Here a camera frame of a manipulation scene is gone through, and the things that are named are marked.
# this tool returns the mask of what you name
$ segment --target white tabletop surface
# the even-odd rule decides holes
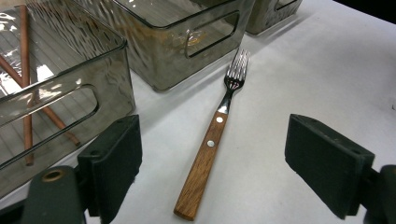
[[[396,25],[331,0],[304,0],[297,15],[258,36],[247,81],[231,106],[194,223],[362,223],[336,217],[285,162],[290,114],[318,119],[396,163]],[[172,90],[132,73],[143,163],[113,223],[190,223],[173,214],[206,128],[225,93],[233,55]],[[88,218],[89,223],[99,223]]]

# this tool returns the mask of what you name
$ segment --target brown wooden fork handle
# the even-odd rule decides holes
[[[210,122],[206,135],[192,164],[190,173],[178,196],[174,213],[179,217],[193,221],[204,195],[206,181],[209,177],[219,141],[227,122],[228,114],[216,111]]]

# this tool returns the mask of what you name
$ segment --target silver rivet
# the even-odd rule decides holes
[[[212,140],[207,141],[207,145],[209,147],[213,147],[215,145],[215,142],[213,142]]]

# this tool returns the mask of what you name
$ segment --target fork head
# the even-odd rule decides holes
[[[249,55],[247,50],[239,49],[233,57],[233,62],[224,77],[224,83],[229,91],[236,91],[243,87],[248,70]]]

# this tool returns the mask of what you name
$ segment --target fork with wooden handle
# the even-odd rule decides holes
[[[248,56],[249,52],[244,49],[239,49],[235,54],[224,78],[227,91],[213,119],[210,121],[204,140],[198,150],[183,189],[178,196],[174,213],[189,221],[194,220],[204,195],[206,181],[228,118],[233,93],[241,89],[245,83]]]

